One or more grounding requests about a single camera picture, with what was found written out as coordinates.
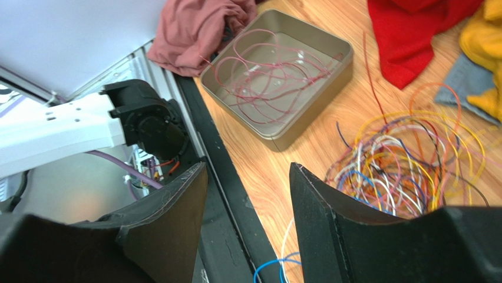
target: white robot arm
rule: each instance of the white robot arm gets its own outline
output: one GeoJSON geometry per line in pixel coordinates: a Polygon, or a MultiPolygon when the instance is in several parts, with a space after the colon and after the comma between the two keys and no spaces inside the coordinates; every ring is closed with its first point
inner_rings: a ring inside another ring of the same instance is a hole
{"type": "Polygon", "coordinates": [[[160,160],[183,147],[175,115],[144,81],[106,85],[104,92],[0,120],[0,178],[77,153],[138,144],[160,160]]]}

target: wooden desk surface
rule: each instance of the wooden desk surface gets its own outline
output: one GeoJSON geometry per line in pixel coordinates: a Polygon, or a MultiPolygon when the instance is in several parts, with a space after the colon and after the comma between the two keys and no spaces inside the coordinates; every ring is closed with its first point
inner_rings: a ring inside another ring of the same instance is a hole
{"type": "MultiPolygon", "coordinates": [[[[437,35],[432,45],[435,58],[425,71],[411,85],[400,91],[382,78],[378,64],[378,48],[374,40],[371,20],[368,15],[366,0],[268,0],[259,5],[259,11],[269,8],[281,10],[303,19],[341,38],[348,40],[355,51],[354,77],[352,81],[333,99],[319,117],[307,128],[293,145],[281,153],[271,152],[253,137],[236,120],[220,108],[203,90],[200,80],[197,86],[220,132],[235,168],[256,209],[256,213],[269,237],[276,253],[280,248],[286,227],[293,216],[289,194],[289,165],[291,162],[303,164],[307,169],[324,177],[327,168],[345,150],[336,131],[339,121],[344,136],[354,140],[358,129],[368,119],[379,115],[369,86],[364,65],[362,45],[363,32],[368,36],[368,60],[374,79],[377,95],[386,112],[406,110],[409,98],[417,87],[424,83],[442,82],[453,62],[460,54],[458,36],[465,22],[455,28],[437,35]]],[[[440,107],[432,101],[437,88],[423,92],[417,105],[420,108],[438,110],[440,107]]],[[[452,109],[442,107],[446,113],[452,109]]],[[[483,129],[491,126],[482,119],[463,111],[463,123],[471,129],[483,129]]],[[[499,131],[486,135],[483,141],[488,144],[500,137],[499,131]]],[[[492,159],[501,162],[502,151],[489,152],[492,159]]],[[[502,204],[500,171],[495,165],[488,164],[481,180],[477,183],[491,205],[502,204]]],[[[296,232],[292,229],[286,254],[298,251],[296,232]]],[[[288,265],[288,277],[291,282],[303,282],[300,269],[288,265]]]]}

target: fabric pile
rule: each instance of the fabric pile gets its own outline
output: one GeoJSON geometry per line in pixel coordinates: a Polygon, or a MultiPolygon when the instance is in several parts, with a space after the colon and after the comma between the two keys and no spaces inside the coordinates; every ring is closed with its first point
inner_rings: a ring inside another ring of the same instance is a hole
{"type": "Polygon", "coordinates": [[[254,0],[168,0],[147,57],[174,73],[198,76],[255,17],[254,0]]]}
{"type": "MultiPolygon", "coordinates": [[[[495,124],[502,121],[502,0],[486,0],[460,36],[462,55],[445,80],[463,107],[495,124]]],[[[446,88],[436,102],[456,104],[446,88]]]]}
{"type": "Polygon", "coordinates": [[[368,0],[382,75],[403,89],[434,57],[431,41],[478,9],[483,0],[368,0]]]}

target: red cloth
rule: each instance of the red cloth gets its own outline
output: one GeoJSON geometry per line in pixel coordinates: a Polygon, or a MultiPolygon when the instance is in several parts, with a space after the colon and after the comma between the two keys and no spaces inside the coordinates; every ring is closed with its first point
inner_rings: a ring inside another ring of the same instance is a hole
{"type": "Polygon", "coordinates": [[[200,56],[210,60],[225,46],[225,26],[235,36],[255,17],[254,0],[167,0],[147,57],[174,73],[198,76],[208,65],[200,56]]]}
{"type": "Polygon", "coordinates": [[[431,40],[472,15],[483,0],[368,0],[382,75],[403,89],[434,57],[431,40]]]}

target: white ceiling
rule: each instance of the white ceiling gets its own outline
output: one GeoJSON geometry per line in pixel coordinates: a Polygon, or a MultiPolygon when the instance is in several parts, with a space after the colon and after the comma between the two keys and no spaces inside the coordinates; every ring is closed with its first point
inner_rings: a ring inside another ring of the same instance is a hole
{"type": "Polygon", "coordinates": [[[151,40],[165,1],[0,1],[0,67],[69,96],[151,40]]]}

